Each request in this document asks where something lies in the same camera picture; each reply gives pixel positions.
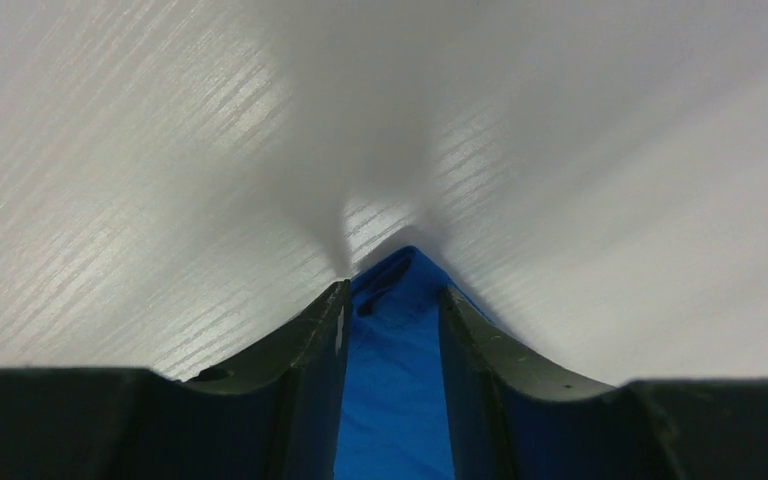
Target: blue fabric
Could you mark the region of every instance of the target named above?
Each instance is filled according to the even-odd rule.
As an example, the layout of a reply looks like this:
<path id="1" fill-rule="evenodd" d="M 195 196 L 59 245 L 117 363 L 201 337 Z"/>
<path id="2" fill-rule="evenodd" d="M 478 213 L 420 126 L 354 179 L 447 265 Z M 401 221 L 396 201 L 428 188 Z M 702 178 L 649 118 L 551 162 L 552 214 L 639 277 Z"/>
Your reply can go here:
<path id="1" fill-rule="evenodd" d="M 448 285 L 414 247 L 352 282 L 337 480 L 454 478 L 437 330 Z"/>

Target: blue strip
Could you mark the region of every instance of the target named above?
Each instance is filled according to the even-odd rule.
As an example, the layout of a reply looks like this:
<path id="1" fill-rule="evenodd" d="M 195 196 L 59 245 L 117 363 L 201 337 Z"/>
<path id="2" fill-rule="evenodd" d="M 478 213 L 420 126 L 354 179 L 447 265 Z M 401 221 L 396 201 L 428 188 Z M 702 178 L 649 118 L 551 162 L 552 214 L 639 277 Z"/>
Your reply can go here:
<path id="1" fill-rule="evenodd" d="M 414 247 L 352 282 L 337 480 L 454 478 L 437 330 L 452 284 Z"/>

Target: black plastic bracket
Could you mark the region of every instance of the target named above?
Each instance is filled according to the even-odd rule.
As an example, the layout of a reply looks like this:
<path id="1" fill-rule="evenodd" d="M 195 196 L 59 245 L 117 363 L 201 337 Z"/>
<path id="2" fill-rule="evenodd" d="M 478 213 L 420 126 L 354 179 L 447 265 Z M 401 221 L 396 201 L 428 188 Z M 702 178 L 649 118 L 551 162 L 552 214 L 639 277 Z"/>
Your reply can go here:
<path id="1" fill-rule="evenodd" d="M 331 479 L 348 281 L 239 354 L 145 369 L 0 370 L 0 478 Z"/>
<path id="2" fill-rule="evenodd" d="M 457 290 L 440 350 L 459 479 L 768 479 L 768 380 L 614 389 L 493 326 Z"/>

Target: textured white surface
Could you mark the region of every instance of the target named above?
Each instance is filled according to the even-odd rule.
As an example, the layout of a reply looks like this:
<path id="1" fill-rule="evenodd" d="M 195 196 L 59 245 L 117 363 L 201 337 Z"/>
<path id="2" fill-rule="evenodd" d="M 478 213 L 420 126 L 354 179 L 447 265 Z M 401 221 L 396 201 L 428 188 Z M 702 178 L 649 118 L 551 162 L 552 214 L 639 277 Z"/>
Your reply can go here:
<path id="1" fill-rule="evenodd" d="M 187 376 L 406 242 L 599 379 L 768 375 L 768 1 L 0 1 L 0 365 Z"/>

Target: white surface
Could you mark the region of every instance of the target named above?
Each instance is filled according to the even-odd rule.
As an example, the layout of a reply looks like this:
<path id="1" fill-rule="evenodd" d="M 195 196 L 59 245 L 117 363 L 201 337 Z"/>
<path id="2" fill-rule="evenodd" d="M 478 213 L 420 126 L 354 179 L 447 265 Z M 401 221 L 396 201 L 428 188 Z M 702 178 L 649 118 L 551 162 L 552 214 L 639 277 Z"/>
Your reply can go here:
<path id="1" fill-rule="evenodd" d="M 596 378 L 768 375 L 768 1 L 0 1 L 0 365 L 187 376 L 408 241 Z"/>

